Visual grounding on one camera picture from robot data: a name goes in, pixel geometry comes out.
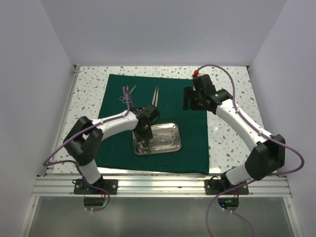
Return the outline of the stainless steel instrument tray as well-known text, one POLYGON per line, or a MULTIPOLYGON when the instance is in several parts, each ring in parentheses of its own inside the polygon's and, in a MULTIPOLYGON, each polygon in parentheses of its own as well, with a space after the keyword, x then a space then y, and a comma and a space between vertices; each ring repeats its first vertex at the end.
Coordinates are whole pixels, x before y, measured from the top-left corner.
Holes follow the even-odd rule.
POLYGON ((154 155, 154 154, 162 154, 169 152, 176 152, 181 149, 181 139, 178 125, 175 123, 161 123, 155 124, 151 126, 152 133, 154 131, 164 131, 164 130, 174 130, 175 131, 175 140, 170 140, 167 137, 158 137, 153 136, 152 141, 150 142, 151 147, 145 148, 140 143, 136 142, 134 132, 132 132, 133 137, 133 148, 134 153, 139 156, 145 155, 154 155))

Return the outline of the steel forceps with ring handles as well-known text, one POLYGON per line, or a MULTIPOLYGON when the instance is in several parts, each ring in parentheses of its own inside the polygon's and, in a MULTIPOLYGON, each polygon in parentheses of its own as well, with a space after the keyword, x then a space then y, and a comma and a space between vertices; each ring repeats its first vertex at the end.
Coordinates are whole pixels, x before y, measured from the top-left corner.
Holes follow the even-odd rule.
POLYGON ((129 86, 127 86, 127 87, 126 87, 126 90, 127 90, 127 93, 128 93, 127 98, 123 95, 123 96, 121 96, 121 97, 119 98, 119 100, 120 100, 122 103, 124 103, 124 104, 126 104, 127 102, 128 102, 128 103, 131 103, 131 101, 132 101, 132 99, 131 99, 131 94, 132 94, 132 92, 134 91, 135 88, 136 88, 136 85, 133 86, 131 89, 129 89, 129 86))

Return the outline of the steel tweezers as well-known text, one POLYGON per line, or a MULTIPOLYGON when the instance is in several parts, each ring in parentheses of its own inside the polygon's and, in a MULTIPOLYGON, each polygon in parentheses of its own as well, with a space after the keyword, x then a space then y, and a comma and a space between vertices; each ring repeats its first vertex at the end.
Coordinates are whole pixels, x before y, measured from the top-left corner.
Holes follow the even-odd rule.
POLYGON ((156 87, 156 97, 155 97, 155 101, 154 101, 155 107, 158 106, 158 95, 159 95, 159 87, 156 87))
POLYGON ((153 99, 152 99, 152 103, 151 103, 155 107, 157 106, 157 104, 156 104, 157 93, 158 93, 158 87, 156 87, 155 90, 154 90, 153 99))

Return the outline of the green surgical cloth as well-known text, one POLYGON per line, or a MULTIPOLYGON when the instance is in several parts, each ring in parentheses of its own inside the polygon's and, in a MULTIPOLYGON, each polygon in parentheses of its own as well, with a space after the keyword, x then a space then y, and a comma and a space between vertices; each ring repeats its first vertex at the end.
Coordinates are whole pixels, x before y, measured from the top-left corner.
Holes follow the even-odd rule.
POLYGON ((105 139, 99 148, 96 164, 102 168, 157 171, 168 173, 209 173, 207 114, 205 111, 183 110, 184 88, 193 86, 189 79, 160 79, 149 77, 110 75, 99 118, 106 118, 126 110, 119 99, 122 88, 133 88, 131 94, 136 107, 152 102, 158 93, 158 123, 178 125, 182 147, 171 153, 139 156, 134 153, 132 132, 125 131, 105 139))

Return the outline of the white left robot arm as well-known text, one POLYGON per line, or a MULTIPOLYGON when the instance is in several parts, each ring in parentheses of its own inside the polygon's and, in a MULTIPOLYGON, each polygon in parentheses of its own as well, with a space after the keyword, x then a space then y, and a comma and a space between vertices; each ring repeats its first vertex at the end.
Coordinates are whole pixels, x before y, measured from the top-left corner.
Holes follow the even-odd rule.
POLYGON ((149 144, 153 139, 151 123, 159 118, 158 108, 152 104, 144 108, 131 107, 114 116, 78 119, 64 140, 64 148, 79 166, 85 178, 85 188, 92 194, 102 190, 103 178, 95 158, 103 140, 124 131, 133 131, 137 143, 149 144))

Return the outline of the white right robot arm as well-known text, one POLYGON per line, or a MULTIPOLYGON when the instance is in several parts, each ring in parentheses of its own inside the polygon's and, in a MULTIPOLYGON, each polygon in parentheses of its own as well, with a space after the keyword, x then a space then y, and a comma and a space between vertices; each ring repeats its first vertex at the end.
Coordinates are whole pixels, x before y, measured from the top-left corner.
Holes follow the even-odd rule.
POLYGON ((250 150, 243 164, 221 174, 222 192, 231 194, 238 184, 249 179, 259 181, 284 166, 285 139, 261 128, 234 105, 233 96, 227 90, 216 90, 209 75, 195 76, 193 86, 184 88, 183 108, 212 112, 224 120, 250 150))

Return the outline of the steel scissors in tray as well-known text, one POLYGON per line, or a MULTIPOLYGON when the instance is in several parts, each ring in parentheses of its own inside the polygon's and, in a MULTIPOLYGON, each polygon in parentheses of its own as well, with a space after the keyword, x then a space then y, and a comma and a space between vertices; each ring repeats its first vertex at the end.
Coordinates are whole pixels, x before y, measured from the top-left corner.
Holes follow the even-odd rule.
POLYGON ((167 137, 170 140, 175 140, 176 138, 174 130, 154 131, 153 135, 158 137, 167 137))

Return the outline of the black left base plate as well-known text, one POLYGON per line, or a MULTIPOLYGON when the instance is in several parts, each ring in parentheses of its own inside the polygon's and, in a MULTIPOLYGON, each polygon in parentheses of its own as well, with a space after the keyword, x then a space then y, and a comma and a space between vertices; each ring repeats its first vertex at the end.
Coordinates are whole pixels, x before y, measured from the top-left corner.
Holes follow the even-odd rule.
POLYGON ((75 179, 72 181, 74 184, 75 195, 96 195, 96 194, 109 194, 116 195, 118 191, 118 180, 105 179, 100 184, 87 184, 83 179, 75 179))

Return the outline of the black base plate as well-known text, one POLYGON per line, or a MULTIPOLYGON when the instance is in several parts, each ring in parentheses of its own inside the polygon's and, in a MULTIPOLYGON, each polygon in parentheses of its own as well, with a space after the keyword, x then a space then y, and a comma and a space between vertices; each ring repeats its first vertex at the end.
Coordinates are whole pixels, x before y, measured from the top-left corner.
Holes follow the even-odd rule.
POLYGON ((72 181, 74 184, 75 195, 96 195, 96 194, 109 194, 116 195, 118 191, 118 180, 105 179, 100 184, 87 184, 83 179, 75 179, 72 181))
POLYGON ((242 183, 240 188, 236 188, 236 185, 231 185, 228 181, 219 179, 218 176, 212 176, 209 179, 204 180, 204 189, 206 195, 217 195, 226 190, 232 189, 225 193, 226 195, 248 195, 249 190, 246 182, 242 183))

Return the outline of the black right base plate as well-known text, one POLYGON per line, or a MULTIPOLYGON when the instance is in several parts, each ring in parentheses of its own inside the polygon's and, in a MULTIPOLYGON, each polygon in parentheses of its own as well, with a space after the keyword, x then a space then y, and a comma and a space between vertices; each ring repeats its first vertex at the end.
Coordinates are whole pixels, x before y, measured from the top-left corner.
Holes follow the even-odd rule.
POLYGON ((204 180, 204 189, 206 195, 217 195, 226 190, 232 189, 225 193, 226 195, 248 195, 249 190, 246 182, 242 183, 240 188, 236 188, 236 185, 231 185, 228 181, 219 179, 218 176, 212 176, 209 179, 204 180))

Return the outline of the aluminium front rail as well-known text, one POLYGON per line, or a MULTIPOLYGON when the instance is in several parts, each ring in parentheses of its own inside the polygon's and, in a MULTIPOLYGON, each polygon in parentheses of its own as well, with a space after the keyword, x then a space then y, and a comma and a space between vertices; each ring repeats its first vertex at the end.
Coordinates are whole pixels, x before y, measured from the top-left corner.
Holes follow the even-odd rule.
MULTIPOLYGON (((117 197, 201 198, 206 195, 204 181, 210 176, 197 174, 167 173, 112 173, 104 179, 118 182, 117 197)), ((79 176, 46 175, 37 177, 31 195, 34 197, 71 197, 74 195, 73 180, 79 176)), ((266 177, 248 185, 247 197, 287 198, 292 193, 285 177, 266 177)))

